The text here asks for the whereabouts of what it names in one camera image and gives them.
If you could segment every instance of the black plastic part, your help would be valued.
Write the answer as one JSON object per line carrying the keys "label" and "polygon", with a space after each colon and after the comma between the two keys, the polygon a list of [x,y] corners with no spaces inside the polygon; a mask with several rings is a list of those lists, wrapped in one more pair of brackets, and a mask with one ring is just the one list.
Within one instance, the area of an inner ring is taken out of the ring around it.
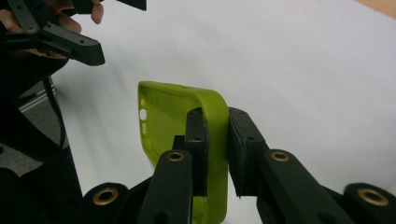
{"label": "black plastic part", "polygon": [[354,223],[289,152],[266,150],[260,166],[286,223]]}
{"label": "black plastic part", "polygon": [[44,26],[38,24],[23,0],[8,0],[8,3],[24,32],[1,35],[0,50],[40,49],[43,52],[59,53],[87,65],[105,63],[105,56],[98,41],[49,22]]}
{"label": "black plastic part", "polygon": [[150,181],[151,177],[128,191],[128,197],[120,212],[118,224],[136,223],[140,208],[149,189]]}
{"label": "black plastic part", "polygon": [[184,135],[175,135],[172,149],[184,149]]}
{"label": "black plastic part", "polygon": [[161,155],[138,224],[191,223],[191,164],[191,154],[186,150],[169,150]]}
{"label": "black plastic part", "polygon": [[122,184],[99,185],[84,196],[72,223],[116,224],[127,196],[128,189]]}
{"label": "black plastic part", "polygon": [[43,28],[43,31],[46,37],[50,39],[41,40],[44,48],[51,49],[87,65],[94,66],[105,63],[102,47],[97,40],[50,23]]}
{"label": "black plastic part", "polygon": [[257,196],[262,179],[258,160],[269,147],[248,113],[230,110],[229,156],[230,174],[237,196]]}
{"label": "black plastic part", "polygon": [[186,136],[184,149],[192,155],[192,173],[194,196],[207,195],[207,153],[209,148],[209,132],[207,121],[201,108],[187,113]]}
{"label": "black plastic part", "polygon": [[356,223],[396,223],[396,198],[369,184],[351,184],[344,191],[342,205]]}
{"label": "black plastic part", "polygon": [[8,0],[8,4],[14,12],[22,30],[31,38],[37,36],[36,34],[40,32],[40,26],[24,0]]}

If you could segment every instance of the human hand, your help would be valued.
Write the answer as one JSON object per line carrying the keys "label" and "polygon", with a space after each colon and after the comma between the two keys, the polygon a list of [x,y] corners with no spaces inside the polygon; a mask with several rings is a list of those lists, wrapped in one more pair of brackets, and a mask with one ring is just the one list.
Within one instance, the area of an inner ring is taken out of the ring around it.
{"label": "human hand", "polygon": [[[49,14],[51,14],[58,22],[58,24],[74,33],[80,34],[81,33],[81,26],[78,22],[67,16],[66,14],[62,13],[64,9],[71,9],[74,8],[73,3],[71,0],[45,0],[46,7],[48,8]],[[104,8],[100,3],[100,0],[92,0],[92,14],[91,18],[93,22],[99,24],[102,21],[104,14]],[[22,33],[23,30],[20,27],[17,18],[15,15],[6,9],[0,10],[0,21],[6,27],[7,31],[10,33]],[[23,49],[18,50],[13,53],[14,59],[24,59],[26,57],[38,55],[42,57],[49,57],[54,59],[64,59],[64,56],[57,54],[57,53],[41,53],[37,49]]]}

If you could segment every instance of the finger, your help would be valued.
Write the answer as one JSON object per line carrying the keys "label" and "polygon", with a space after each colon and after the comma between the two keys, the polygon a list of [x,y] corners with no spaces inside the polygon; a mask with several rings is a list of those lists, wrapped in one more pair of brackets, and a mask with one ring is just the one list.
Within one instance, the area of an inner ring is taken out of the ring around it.
{"label": "finger", "polygon": [[103,8],[100,0],[92,0],[92,13],[91,19],[99,24],[102,21],[103,14],[105,13],[105,9]]}
{"label": "finger", "polygon": [[44,57],[44,58],[65,59],[65,57],[63,55],[55,53],[55,52],[41,53],[37,49],[24,49],[22,51],[26,52],[26,53],[30,53],[30,54],[35,54],[37,56]]}
{"label": "finger", "polygon": [[58,23],[66,30],[77,34],[81,33],[81,25],[62,12],[58,14]]}
{"label": "finger", "polygon": [[74,8],[72,0],[46,0],[49,13],[56,15],[64,9]]}
{"label": "finger", "polygon": [[3,23],[4,27],[10,32],[10,33],[22,33],[23,30],[20,27],[17,18],[15,18],[14,13],[2,9],[0,10],[0,21]]}

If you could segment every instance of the lime green phone case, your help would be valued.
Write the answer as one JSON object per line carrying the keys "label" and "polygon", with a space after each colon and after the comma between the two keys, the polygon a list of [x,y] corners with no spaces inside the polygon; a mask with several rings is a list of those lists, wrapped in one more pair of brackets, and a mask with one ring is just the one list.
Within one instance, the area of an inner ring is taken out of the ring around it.
{"label": "lime green phone case", "polygon": [[140,137],[154,166],[172,149],[175,135],[184,135],[187,113],[201,107],[209,132],[207,198],[194,197],[193,222],[220,223],[227,212],[227,142],[229,111],[215,91],[142,81],[138,87]]}

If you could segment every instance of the white backdrop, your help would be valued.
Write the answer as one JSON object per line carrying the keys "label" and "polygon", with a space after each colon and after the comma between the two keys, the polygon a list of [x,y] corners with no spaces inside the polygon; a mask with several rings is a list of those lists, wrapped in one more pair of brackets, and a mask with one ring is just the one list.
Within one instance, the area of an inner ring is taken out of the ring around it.
{"label": "white backdrop", "polygon": [[[219,92],[267,143],[319,183],[396,184],[396,20],[354,1],[104,2],[102,24],[75,19],[106,64],[70,62],[53,77],[83,192],[152,174],[140,144],[137,83]],[[260,223],[232,182],[224,223]]]}

